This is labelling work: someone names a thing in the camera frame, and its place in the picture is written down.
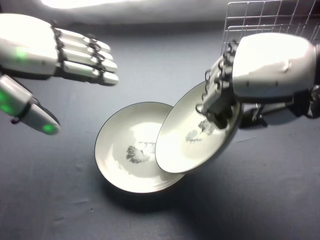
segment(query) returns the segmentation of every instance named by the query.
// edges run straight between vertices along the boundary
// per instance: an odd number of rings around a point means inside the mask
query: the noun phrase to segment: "bright light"
[[[134,2],[139,0],[41,0],[43,4],[55,9],[75,9],[101,4]]]

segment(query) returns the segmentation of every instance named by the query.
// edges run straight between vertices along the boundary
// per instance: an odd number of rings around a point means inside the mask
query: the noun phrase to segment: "plate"
[[[202,102],[205,82],[184,95],[166,117],[159,132],[155,157],[161,169],[169,173],[186,173],[209,159],[216,158],[228,145],[241,121],[240,103],[232,107],[233,117],[225,129],[219,129],[195,106]]]
[[[159,102],[136,103],[105,122],[96,138],[94,155],[111,184],[132,193],[152,193],[184,176],[163,171],[155,158],[157,136],[172,108]]]

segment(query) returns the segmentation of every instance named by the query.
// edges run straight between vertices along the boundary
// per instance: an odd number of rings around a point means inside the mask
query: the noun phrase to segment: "gray leaf design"
[[[202,133],[205,133],[208,136],[210,136],[215,130],[215,125],[209,122],[207,119],[201,121],[198,127],[201,128]]]
[[[144,163],[150,159],[150,156],[144,154],[144,151],[137,149],[135,146],[129,146],[126,153],[126,159],[133,164]]]
[[[185,136],[185,140],[187,142],[189,142],[192,139],[194,139],[197,135],[198,135],[198,131],[197,130],[192,130]]]

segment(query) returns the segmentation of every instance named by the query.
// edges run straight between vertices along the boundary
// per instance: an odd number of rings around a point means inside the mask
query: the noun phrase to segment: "dish rack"
[[[227,7],[221,54],[233,40],[257,33],[285,33],[320,42],[320,0],[230,2]]]

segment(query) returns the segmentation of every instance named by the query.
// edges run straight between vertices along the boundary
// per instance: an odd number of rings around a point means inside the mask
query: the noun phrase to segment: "robot finger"
[[[111,72],[97,70],[93,67],[70,61],[65,61],[62,71],[57,71],[55,75],[65,79],[92,84],[97,83],[104,86],[113,86],[119,82],[119,78]]]
[[[61,39],[67,39],[67,40],[72,40],[74,42],[84,44],[86,46],[90,46],[92,43],[97,46],[101,51],[109,53],[110,52],[110,47],[105,44],[104,42],[97,41],[93,38],[84,36],[82,34],[73,32],[73,31],[68,31],[64,29],[57,28],[58,31],[61,31]]]
[[[93,56],[95,54],[95,52],[96,52],[92,47],[87,46],[87,45],[85,45],[83,43],[79,43],[79,42],[76,42],[76,41],[73,41],[73,40],[69,40],[69,39],[64,39],[64,38],[62,38],[60,40],[63,43],[63,48],[64,49],[77,51],[77,52],[88,54],[88,55],[91,55],[91,56]],[[97,53],[101,54],[103,57],[105,57],[108,60],[111,60],[111,61],[113,60],[113,57],[108,52],[100,50]]]
[[[96,57],[92,57],[89,54],[85,54],[82,52],[78,52],[78,51],[73,51],[73,50],[69,50],[69,49],[62,49],[64,56],[66,57],[66,60],[68,62],[74,62],[74,63],[79,63],[79,64],[84,64],[84,65],[88,65],[92,68],[97,68],[97,64],[98,64],[98,59]],[[105,59],[101,62],[101,65],[103,67],[105,67],[105,69],[108,72],[116,72],[117,71],[117,65],[113,62],[110,61],[108,59]]]

